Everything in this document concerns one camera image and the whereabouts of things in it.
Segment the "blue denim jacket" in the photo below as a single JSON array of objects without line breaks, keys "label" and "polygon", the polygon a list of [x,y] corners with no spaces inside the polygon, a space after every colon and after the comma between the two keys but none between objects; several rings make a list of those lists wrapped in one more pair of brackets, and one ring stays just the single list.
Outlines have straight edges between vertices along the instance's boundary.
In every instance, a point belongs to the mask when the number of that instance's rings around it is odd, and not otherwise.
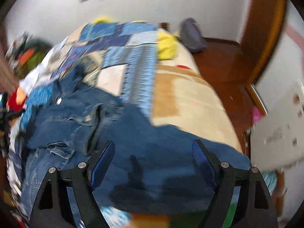
[{"label": "blue denim jacket", "polygon": [[[155,136],[148,141],[142,158],[135,155],[129,157],[130,166],[127,167],[126,176],[129,179],[133,179],[136,174],[142,177],[144,168],[147,168],[148,172],[154,174],[157,182],[161,184],[161,193],[158,198],[147,202],[139,211],[128,212],[168,215],[191,213],[207,208],[213,197],[213,190],[207,186],[194,164],[192,143],[197,139],[202,141],[206,148],[215,153],[221,161],[226,161],[239,169],[250,167],[249,158],[227,144],[204,139],[180,130],[175,125],[153,126]],[[109,176],[110,169],[114,166],[114,159],[119,154],[116,142],[112,141],[115,144],[115,154],[100,187],[94,191],[97,203],[97,192],[105,190],[106,177]],[[127,211],[122,206],[118,206],[119,201],[128,199],[124,185],[115,185],[110,196],[114,201],[113,207]]]}]

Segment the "red plush toy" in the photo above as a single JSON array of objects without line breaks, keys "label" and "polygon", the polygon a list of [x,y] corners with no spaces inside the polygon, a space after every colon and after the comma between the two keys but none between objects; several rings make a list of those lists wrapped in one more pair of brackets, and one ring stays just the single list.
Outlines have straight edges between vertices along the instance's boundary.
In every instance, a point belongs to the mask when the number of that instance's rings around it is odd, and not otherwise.
[{"label": "red plush toy", "polygon": [[26,99],[27,94],[20,86],[18,86],[8,99],[7,105],[9,110],[13,110],[15,112],[20,111],[23,108]]}]

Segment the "orange shoe box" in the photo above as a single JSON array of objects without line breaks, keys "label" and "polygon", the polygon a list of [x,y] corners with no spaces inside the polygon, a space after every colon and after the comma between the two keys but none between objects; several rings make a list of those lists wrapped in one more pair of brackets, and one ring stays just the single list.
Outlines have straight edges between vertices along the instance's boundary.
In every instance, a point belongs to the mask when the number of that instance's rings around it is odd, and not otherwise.
[{"label": "orange shoe box", "polygon": [[19,58],[19,65],[23,66],[34,54],[35,50],[33,48],[29,48],[22,56]]}]

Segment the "green patterned bag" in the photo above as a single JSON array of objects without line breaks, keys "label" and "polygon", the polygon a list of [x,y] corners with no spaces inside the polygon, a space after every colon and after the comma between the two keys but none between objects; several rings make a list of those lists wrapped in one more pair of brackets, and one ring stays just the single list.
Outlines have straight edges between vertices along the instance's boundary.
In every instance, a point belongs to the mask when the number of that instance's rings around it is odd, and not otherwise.
[{"label": "green patterned bag", "polygon": [[23,79],[31,70],[42,62],[46,54],[46,51],[35,51],[32,57],[23,66],[20,66],[18,63],[15,71],[16,76],[19,79]]}]

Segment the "white sliding door with hearts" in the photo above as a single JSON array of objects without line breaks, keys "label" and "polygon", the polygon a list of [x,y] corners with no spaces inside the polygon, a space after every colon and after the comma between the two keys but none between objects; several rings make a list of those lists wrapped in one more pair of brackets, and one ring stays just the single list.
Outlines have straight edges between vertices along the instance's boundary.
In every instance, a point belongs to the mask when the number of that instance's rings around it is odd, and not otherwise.
[{"label": "white sliding door with hearts", "polygon": [[[287,2],[283,30],[273,55],[258,79],[256,89],[267,111],[295,84],[303,80],[303,19]],[[289,221],[303,201],[303,162],[284,170],[285,188],[281,218]]]}]

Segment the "white bedside cabinet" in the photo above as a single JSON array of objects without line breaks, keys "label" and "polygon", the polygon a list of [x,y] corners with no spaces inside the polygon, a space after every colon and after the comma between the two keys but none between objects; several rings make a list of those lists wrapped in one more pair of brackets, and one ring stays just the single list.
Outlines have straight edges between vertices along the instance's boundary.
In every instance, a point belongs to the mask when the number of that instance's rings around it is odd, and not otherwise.
[{"label": "white bedside cabinet", "polygon": [[303,161],[302,81],[253,126],[250,159],[260,171],[279,170]]}]

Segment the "beige bed sheet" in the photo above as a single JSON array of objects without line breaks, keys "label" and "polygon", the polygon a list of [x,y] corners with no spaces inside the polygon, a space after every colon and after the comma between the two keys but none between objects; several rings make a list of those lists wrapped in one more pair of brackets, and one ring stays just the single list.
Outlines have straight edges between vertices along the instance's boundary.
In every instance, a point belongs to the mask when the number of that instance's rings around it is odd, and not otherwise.
[{"label": "beige bed sheet", "polygon": [[157,65],[151,122],[175,125],[204,139],[242,148],[227,112],[185,49]]}]

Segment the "blue patchwork bedspread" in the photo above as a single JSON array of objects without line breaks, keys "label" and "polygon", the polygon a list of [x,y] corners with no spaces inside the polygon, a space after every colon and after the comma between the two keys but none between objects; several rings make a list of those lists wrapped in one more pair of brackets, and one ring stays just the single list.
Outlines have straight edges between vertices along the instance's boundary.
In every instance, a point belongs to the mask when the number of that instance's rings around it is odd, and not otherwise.
[{"label": "blue patchwork bedspread", "polygon": [[11,132],[11,159],[21,182],[20,206],[30,216],[49,166],[68,169],[114,140],[119,154],[97,201],[124,185],[127,211],[137,212],[161,193],[155,175],[126,176],[129,157],[142,158],[155,136],[150,122],[157,65],[157,33],[147,23],[87,24],[36,67],[25,112]]}]

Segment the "grey bag by bed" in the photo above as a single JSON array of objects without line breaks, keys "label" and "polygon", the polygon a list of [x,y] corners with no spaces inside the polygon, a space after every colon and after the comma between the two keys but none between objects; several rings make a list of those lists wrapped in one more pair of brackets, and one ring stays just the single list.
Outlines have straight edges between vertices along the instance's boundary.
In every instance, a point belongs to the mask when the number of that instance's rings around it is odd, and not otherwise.
[{"label": "grey bag by bed", "polygon": [[193,18],[187,18],[182,21],[179,37],[182,45],[191,53],[202,52],[208,47],[198,23]]}]

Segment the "brown wooden wardrobe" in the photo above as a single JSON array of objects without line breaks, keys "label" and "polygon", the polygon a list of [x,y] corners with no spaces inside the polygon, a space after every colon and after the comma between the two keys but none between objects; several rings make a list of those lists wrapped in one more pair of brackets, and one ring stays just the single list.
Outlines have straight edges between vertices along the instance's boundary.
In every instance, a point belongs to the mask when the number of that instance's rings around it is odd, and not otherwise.
[{"label": "brown wooden wardrobe", "polygon": [[262,75],[278,43],[284,25],[287,0],[251,0],[241,50],[252,63],[246,85]]}]

